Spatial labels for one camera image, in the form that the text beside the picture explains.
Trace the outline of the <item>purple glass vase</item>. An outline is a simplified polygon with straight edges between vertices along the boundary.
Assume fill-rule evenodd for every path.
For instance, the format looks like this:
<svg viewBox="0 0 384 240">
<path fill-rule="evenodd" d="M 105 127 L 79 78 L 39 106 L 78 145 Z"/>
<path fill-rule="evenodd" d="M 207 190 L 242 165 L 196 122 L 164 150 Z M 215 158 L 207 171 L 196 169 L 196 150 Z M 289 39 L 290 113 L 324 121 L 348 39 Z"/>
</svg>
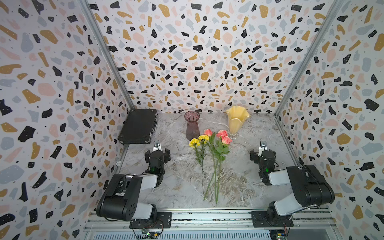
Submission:
<svg viewBox="0 0 384 240">
<path fill-rule="evenodd" d="M 188 111 L 185 113 L 185 120 L 187 121 L 186 138 L 187 140 L 197 139 L 200 136 L 200 129 L 198 120 L 200 114 L 196 111 Z"/>
</svg>

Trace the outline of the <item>right aluminium frame post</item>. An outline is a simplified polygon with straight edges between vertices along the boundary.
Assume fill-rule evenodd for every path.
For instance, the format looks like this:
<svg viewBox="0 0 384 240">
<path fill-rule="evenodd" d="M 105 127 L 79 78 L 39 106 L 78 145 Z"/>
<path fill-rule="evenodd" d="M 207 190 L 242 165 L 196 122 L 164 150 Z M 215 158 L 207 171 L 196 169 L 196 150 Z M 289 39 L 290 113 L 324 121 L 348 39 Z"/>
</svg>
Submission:
<svg viewBox="0 0 384 240">
<path fill-rule="evenodd" d="M 306 70 L 306 67 L 310 63 L 311 59 L 316 54 L 317 48 L 321 44 L 324 35 L 328 32 L 329 27 L 331 26 L 333 19 L 336 17 L 336 15 L 337 15 L 339 9 L 341 8 L 343 2 L 344 1 L 342 1 L 342 0 L 333 1 L 332 5 L 331 5 L 331 7 L 327 13 L 326 19 L 323 21 L 323 25 L 320 27 L 320 30 L 318 31 L 313 43 L 310 45 L 307 54 L 305 55 L 301 65 L 299 66 L 292 82 L 290 83 L 289 87 L 287 88 L 287 91 L 284 94 L 283 99 L 281 100 L 281 102 L 280 102 L 280 104 L 279 104 L 279 106 L 278 106 L 278 108 L 274 114 L 276 119 L 282 113 L 285 104 L 287 103 L 287 101 L 290 98 L 290 94 L 295 91 L 295 86 L 300 81 L 300 78 L 304 74 L 304 71 Z"/>
</svg>

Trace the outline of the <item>pink rose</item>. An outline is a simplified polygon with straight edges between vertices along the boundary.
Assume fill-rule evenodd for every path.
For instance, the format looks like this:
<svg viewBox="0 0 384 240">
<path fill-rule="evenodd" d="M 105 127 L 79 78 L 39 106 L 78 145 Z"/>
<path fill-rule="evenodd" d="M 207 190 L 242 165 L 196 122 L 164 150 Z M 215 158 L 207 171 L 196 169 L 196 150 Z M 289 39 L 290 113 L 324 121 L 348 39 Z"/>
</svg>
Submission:
<svg viewBox="0 0 384 240">
<path fill-rule="evenodd" d="M 232 140 L 228 136 L 228 132 L 225 130 L 220 130 L 216 134 L 216 139 L 214 142 L 214 157 L 215 157 L 215 203 L 219 203 L 219 193 L 220 193 L 220 175 L 221 175 L 221 165 L 222 162 L 226 159 L 226 154 L 229 153 L 229 145 Z"/>
<path fill-rule="evenodd" d="M 213 194 L 213 196 L 215 197 L 214 185 L 215 185 L 215 167 L 216 167 L 215 162 L 216 162 L 216 160 L 215 160 L 215 157 L 214 157 L 214 142 L 215 142 L 215 139 L 216 139 L 216 133 L 214 133 L 210 129 L 206 129 L 206 130 L 204 130 L 204 135 L 209 136 L 209 150 L 210 150 L 210 153 L 211 153 L 211 156 L 212 156 L 212 160 L 213 160 L 212 176 L 211 176 L 211 179 L 209 180 L 209 183 L 208 183 L 208 186 L 207 186 L 207 190 L 206 190 L 206 192 L 204 194 L 204 200 L 206 200 L 206 199 L 209 198 L 209 194 Z"/>
<path fill-rule="evenodd" d="M 220 137 L 220 141 L 217 143 L 215 148 L 216 151 L 216 182 L 215 182 L 215 202 L 219 203 L 219 194 L 220 194 L 220 177 L 221 177 L 221 168 L 222 162 L 226 159 L 226 155 L 230 152 L 229 145 L 231 144 L 232 139 L 229 136 Z"/>
</svg>

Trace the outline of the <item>black briefcase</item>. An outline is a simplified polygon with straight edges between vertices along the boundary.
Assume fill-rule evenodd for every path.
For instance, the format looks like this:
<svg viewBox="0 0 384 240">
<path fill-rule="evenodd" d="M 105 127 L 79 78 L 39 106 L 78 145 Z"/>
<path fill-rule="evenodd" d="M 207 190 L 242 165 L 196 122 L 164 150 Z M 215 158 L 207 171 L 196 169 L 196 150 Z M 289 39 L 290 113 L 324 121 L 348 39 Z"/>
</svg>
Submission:
<svg viewBox="0 0 384 240">
<path fill-rule="evenodd" d="M 129 112 L 118 136 L 121 144 L 149 144 L 157 127 L 157 110 L 135 109 Z"/>
</svg>

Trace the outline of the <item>circuit board right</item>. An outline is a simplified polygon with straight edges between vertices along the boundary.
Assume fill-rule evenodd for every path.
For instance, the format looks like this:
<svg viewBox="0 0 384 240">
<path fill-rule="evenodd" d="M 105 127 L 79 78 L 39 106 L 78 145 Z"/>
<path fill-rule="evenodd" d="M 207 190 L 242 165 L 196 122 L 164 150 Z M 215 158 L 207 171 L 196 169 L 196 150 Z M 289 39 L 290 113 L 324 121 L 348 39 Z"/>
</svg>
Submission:
<svg viewBox="0 0 384 240">
<path fill-rule="evenodd" d="M 286 234 L 283 231 L 270 231 L 271 240 L 286 240 Z"/>
</svg>

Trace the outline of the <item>aluminium frame post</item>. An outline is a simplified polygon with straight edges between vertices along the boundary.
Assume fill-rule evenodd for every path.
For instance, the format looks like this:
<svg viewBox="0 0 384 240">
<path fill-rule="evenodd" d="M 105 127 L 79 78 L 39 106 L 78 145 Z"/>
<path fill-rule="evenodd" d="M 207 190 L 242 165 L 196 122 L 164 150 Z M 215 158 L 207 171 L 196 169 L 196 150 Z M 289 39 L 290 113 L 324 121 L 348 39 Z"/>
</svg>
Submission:
<svg viewBox="0 0 384 240">
<path fill-rule="evenodd" d="M 94 36 L 95 36 L 95 39 L 97 41 L 97 43 L 99 44 L 100 46 L 100 50 L 103 54 L 103 56 L 105 57 L 106 59 L 106 62 L 108 64 L 108 66 L 110 67 L 116 81 L 117 81 L 117 84 L 122 92 L 122 95 L 127 103 L 127 108 L 131 111 L 135 108 L 133 102 L 132 102 L 132 99 L 127 91 L 127 88 L 124 84 L 124 81 L 122 79 L 122 76 L 120 75 L 119 71 L 118 71 L 118 68 L 112 58 L 112 55 L 109 51 L 109 48 L 108 48 L 108 44 L 105 42 L 104 38 L 103 38 L 103 35 L 102 35 L 102 32 L 99 28 L 99 25 L 97 24 L 97 21 L 92 13 L 92 10 L 89 6 L 89 2 L 86 1 L 86 0 L 79 0 L 78 1 L 79 5 L 80 5 L 80 9 L 82 10 L 83 14 L 85 15 L 85 19 L 88 21 L 89 25 L 90 25 L 90 29 L 92 30 Z"/>
<path fill-rule="evenodd" d="M 337 15 L 339 9 L 341 8 L 343 2 L 344 1 L 342 1 L 342 0 L 333 1 L 332 5 L 331 5 L 331 7 L 327 13 L 326 19 L 323 21 L 323 25 L 320 27 L 320 30 L 318 31 L 313 43 L 310 45 L 307 54 L 305 55 L 301 65 L 299 66 L 292 82 L 290 83 L 289 87 L 287 88 L 287 91 L 284 94 L 283 99 L 281 100 L 281 102 L 280 102 L 280 104 L 279 104 L 279 106 L 278 106 L 278 108 L 274 114 L 276 119 L 282 113 L 285 104 L 287 103 L 287 101 L 290 98 L 290 94 L 295 91 L 295 86 L 300 81 L 300 78 L 304 74 L 304 71 L 306 70 L 306 67 L 310 63 L 311 59 L 316 54 L 317 48 L 321 44 L 324 35 L 328 32 L 329 27 L 331 26 L 333 19 L 336 17 L 336 15 Z"/>
</svg>

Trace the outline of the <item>green circuit board left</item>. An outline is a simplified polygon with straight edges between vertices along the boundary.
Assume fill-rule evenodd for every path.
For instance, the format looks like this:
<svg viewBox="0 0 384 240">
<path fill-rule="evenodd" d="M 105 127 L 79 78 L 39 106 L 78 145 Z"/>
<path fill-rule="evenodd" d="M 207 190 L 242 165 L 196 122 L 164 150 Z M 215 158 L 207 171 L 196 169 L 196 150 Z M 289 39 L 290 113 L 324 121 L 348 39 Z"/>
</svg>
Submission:
<svg viewBox="0 0 384 240">
<path fill-rule="evenodd" d="M 147 229 L 142 229 L 142 239 L 143 240 L 156 240 L 159 237 L 158 232 L 150 232 Z"/>
</svg>

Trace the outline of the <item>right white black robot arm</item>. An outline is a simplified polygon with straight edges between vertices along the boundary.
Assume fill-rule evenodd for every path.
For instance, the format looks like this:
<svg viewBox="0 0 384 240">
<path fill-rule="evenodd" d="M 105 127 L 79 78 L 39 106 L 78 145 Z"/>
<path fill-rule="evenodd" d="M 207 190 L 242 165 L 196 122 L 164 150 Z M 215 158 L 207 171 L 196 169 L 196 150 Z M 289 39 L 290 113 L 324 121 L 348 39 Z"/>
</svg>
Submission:
<svg viewBox="0 0 384 240">
<path fill-rule="evenodd" d="M 250 160 L 259 165 L 259 177 L 266 186 L 289 185 L 292 193 L 271 202 L 265 211 L 251 212 L 255 228 L 292 227 L 293 214 L 308 207 L 331 204 L 335 193 L 314 165 L 286 167 L 276 170 L 276 152 L 261 146 L 250 152 Z"/>
</svg>

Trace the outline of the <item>yellow carnation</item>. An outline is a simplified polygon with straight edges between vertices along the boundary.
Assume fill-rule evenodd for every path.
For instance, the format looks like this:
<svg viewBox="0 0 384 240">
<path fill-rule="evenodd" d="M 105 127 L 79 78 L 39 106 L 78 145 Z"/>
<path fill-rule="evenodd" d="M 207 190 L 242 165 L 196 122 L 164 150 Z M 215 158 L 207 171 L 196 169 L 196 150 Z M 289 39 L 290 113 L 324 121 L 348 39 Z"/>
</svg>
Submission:
<svg viewBox="0 0 384 240">
<path fill-rule="evenodd" d="M 201 166 L 201 173 L 202 173 L 202 189 L 203 193 L 205 193 L 205 172 L 204 172 L 204 160 L 206 156 L 206 146 L 209 141 L 209 136 L 207 135 L 200 135 L 197 139 L 193 138 L 189 142 L 189 146 L 195 150 L 196 160 Z"/>
<path fill-rule="evenodd" d="M 209 136 L 207 135 L 200 135 L 199 136 L 199 149 L 198 149 L 198 158 L 199 158 L 199 163 L 201 167 L 203 166 L 204 159 L 206 157 L 206 151 L 207 148 L 209 147 Z"/>
</svg>

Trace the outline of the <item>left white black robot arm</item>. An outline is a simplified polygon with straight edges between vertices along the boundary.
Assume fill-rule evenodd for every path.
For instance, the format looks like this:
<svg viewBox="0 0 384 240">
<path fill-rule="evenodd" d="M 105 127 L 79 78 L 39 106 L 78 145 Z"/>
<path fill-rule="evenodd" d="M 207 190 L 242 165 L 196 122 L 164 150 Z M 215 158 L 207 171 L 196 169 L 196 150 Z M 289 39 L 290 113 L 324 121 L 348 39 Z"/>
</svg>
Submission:
<svg viewBox="0 0 384 240">
<path fill-rule="evenodd" d="M 140 193 L 160 186 L 165 174 L 164 165 L 170 160 L 168 149 L 147 151 L 145 162 L 149 168 L 143 174 L 115 174 L 96 207 L 97 216 L 108 220 L 140 220 L 153 225 L 157 220 L 157 207 L 139 202 Z"/>
</svg>

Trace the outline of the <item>left aluminium frame post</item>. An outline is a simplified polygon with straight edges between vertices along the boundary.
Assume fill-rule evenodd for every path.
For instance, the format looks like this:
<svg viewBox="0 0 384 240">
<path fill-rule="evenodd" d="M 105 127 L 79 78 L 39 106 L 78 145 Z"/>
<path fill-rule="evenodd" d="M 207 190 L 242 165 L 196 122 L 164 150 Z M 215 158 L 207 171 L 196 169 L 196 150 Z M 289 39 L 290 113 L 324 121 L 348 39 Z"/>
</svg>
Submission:
<svg viewBox="0 0 384 240">
<path fill-rule="evenodd" d="M 80 9 L 82 10 L 83 14 L 85 15 L 85 19 L 88 21 L 89 25 L 90 25 L 90 29 L 92 30 L 94 36 L 95 36 L 95 39 L 97 41 L 97 43 L 99 44 L 100 46 L 100 50 L 103 54 L 103 56 L 105 57 L 106 59 L 106 62 L 108 64 L 108 66 L 110 67 L 116 81 L 117 81 L 117 84 L 122 92 L 122 95 L 127 103 L 127 108 L 131 111 L 135 108 L 133 102 L 132 102 L 132 99 L 127 91 L 127 88 L 124 84 L 124 81 L 122 79 L 122 76 L 120 75 L 119 71 L 118 71 L 118 68 L 112 58 L 112 55 L 109 51 L 109 48 L 108 48 L 108 44 L 105 42 L 104 38 L 103 38 L 103 35 L 102 35 L 102 32 L 99 28 L 99 25 L 97 24 L 97 21 L 92 13 L 92 10 L 89 6 L 89 2 L 86 1 L 86 0 L 79 0 L 78 1 L 79 5 L 80 5 Z"/>
</svg>

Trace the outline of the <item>yellow ruffled glass vase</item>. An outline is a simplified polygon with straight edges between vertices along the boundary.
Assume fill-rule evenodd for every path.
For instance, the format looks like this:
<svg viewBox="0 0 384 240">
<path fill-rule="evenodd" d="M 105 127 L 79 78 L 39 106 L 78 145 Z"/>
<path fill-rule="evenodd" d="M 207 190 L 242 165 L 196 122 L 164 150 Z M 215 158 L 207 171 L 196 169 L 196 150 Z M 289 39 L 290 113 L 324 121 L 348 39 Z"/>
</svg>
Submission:
<svg viewBox="0 0 384 240">
<path fill-rule="evenodd" d="M 250 114 L 246 108 L 241 106 L 232 106 L 226 110 L 226 114 L 229 121 L 229 136 L 231 139 L 235 139 L 245 121 L 250 118 Z"/>
</svg>

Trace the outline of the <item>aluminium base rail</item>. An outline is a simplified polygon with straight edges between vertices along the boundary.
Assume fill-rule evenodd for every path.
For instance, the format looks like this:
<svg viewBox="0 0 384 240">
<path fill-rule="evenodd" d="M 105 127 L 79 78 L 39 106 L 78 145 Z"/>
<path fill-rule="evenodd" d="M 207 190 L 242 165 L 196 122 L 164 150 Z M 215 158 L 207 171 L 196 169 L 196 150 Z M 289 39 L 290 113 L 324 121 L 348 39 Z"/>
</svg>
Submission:
<svg viewBox="0 0 384 240">
<path fill-rule="evenodd" d="M 156 240 L 271 240 L 270 231 L 283 231 L 286 240 L 340 240 L 341 233 L 327 209 L 312 208 L 293 214 L 293 227 L 254 228 L 250 208 L 164 209 Z M 85 226 L 87 240 L 141 240 L 142 229 L 129 222 L 108 221 L 90 214 Z"/>
</svg>

